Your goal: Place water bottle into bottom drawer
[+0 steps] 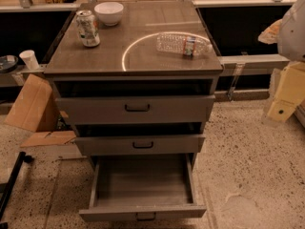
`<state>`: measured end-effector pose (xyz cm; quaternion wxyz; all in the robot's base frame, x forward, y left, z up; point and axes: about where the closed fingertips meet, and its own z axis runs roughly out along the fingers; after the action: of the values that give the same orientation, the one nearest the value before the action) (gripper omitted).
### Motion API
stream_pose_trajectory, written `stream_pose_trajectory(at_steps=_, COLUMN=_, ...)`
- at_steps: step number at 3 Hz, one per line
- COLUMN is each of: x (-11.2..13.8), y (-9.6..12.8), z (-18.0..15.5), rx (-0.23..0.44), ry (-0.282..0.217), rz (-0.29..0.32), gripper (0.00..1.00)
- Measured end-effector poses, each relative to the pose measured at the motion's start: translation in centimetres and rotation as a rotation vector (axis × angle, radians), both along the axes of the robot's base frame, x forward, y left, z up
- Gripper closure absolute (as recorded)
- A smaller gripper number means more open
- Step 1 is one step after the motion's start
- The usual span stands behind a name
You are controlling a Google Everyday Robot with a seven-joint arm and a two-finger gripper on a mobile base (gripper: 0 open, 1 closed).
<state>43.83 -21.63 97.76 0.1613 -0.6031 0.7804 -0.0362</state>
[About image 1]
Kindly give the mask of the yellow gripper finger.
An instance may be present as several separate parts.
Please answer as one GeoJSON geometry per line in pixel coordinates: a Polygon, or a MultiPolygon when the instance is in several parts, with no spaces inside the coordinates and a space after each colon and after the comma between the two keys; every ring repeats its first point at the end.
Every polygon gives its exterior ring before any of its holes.
{"type": "Polygon", "coordinates": [[[273,22],[272,25],[270,25],[258,36],[258,41],[268,45],[276,43],[281,23],[281,19],[273,22]]]}
{"type": "Polygon", "coordinates": [[[283,70],[274,69],[269,95],[262,122],[277,127],[285,123],[305,100],[305,63],[290,62],[283,70]]]}

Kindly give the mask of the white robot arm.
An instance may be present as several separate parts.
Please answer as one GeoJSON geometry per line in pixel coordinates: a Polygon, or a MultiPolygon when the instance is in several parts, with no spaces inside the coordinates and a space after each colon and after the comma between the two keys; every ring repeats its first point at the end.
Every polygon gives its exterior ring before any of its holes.
{"type": "Polygon", "coordinates": [[[265,44],[277,44],[278,53],[290,63],[274,71],[275,90],[265,106],[263,122],[277,126],[286,122],[305,99],[305,0],[296,2],[279,19],[258,36],[265,44]]]}

